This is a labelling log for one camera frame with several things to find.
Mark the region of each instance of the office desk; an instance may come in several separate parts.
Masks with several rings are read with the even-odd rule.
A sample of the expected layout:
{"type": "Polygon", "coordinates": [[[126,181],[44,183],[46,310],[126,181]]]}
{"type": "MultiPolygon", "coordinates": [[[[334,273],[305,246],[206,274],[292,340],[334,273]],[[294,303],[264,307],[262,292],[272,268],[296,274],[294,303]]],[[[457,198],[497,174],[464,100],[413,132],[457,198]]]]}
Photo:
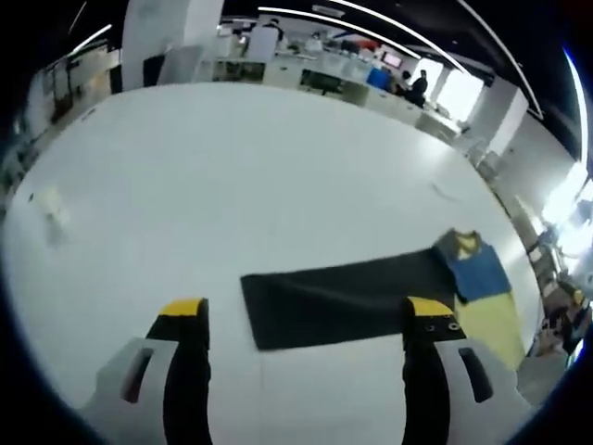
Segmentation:
{"type": "MultiPolygon", "coordinates": [[[[221,58],[219,61],[250,63],[246,59],[237,58],[221,58]]],[[[451,137],[459,133],[457,125],[444,116],[434,111],[422,110],[402,97],[368,85],[366,80],[371,69],[371,64],[334,53],[323,52],[317,57],[282,53],[266,63],[262,83],[296,90],[301,83],[303,71],[319,72],[343,81],[341,99],[349,104],[375,111],[411,126],[418,126],[419,122],[424,122],[419,128],[435,136],[439,136],[442,131],[446,131],[451,137]]]]}
{"type": "Polygon", "coordinates": [[[399,443],[401,336],[259,353],[239,277],[397,255],[450,227],[496,248],[527,349],[539,325],[536,279],[461,155],[337,100],[200,83],[114,95],[73,122],[18,189],[2,253],[24,338],[71,406],[161,307],[205,297],[215,443],[399,443]],[[48,186],[69,214],[49,241],[29,202],[48,186]]]}

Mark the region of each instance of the black towel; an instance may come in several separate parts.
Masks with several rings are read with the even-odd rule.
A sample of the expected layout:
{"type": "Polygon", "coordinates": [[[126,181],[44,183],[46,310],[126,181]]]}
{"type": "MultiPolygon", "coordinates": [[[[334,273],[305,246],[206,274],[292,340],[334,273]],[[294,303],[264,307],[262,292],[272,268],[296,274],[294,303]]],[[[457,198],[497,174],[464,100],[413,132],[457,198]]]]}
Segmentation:
{"type": "Polygon", "coordinates": [[[381,260],[241,278],[259,350],[400,334],[407,296],[452,310],[455,280],[432,249],[381,260]]]}

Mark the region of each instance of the blue bin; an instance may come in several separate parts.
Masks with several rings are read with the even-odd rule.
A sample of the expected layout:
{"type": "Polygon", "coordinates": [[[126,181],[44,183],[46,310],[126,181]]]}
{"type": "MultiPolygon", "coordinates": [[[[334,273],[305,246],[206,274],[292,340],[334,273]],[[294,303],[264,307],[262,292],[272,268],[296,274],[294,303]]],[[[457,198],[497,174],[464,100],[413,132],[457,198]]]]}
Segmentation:
{"type": "Polygon", "coordinates": [[[389,73],[373,68],[367,78],[367,84],[381,90],[386,90],[389,86],[389,73]]]}

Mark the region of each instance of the white pillar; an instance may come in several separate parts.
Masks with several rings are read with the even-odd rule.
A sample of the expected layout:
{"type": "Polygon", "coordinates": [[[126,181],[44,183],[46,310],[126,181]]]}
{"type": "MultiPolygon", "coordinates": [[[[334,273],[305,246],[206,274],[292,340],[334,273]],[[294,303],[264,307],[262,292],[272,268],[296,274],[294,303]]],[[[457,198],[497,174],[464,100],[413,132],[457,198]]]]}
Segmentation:
{"type": "Polygon", "coordinates": [[[121,44],[123,90],[142,88],[143,63],[216,35],[223,0],[130,0],[121,44]]]}
{"type": "Polygon", "coordinates": [[[517,133],[528,107],[529,103],[523,92],[517,89],[507,113],[502,119],[496,134],[490,141],[490,145],[488,146],[489,151],[494,151],[499,156],[502,156],[507,146],[509,146],[509,142],[517,133]]]}
{"type": "Polygon", "coordinates": [[[436,100],[438,99],[438,95],[440,95],[441,91],[443,91],[443,87],[445,86],[445,83],[447,83],[447,79],[450,73],[451,69],[444,67],[441,73],[438,75],[438,79],[436,79],[435,83],[435,88],[433,89],[433,92],[430,94],[430,100],[432,100],[433,102],[436,102],[436,100]]]}
{"type": "Polygon", "coordinates": [[[472,120],[473,133],[488,141],[489,151],[501,156],[521,125],[529,104],[520,88],[499,77],[485,91],[483,99],[472,120]]]}
{"type": "Polygon", "coordinates": [[[216,36],[223,4],[223,0],[190,0],[183,32],[186,45],[208,42],[216,36]]]}

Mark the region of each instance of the cabinet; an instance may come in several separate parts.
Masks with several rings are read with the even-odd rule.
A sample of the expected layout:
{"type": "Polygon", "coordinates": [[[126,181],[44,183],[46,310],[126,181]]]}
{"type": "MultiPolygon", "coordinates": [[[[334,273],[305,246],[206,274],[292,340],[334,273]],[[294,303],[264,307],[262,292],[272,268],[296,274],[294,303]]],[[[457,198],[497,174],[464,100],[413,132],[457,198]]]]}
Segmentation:
{"type": "Polygon", "coordinates": [[[273,61],[266,65],[263,84],[296,90],[302,75],[303,69],[300,64],[291,61],[273,61]]]}

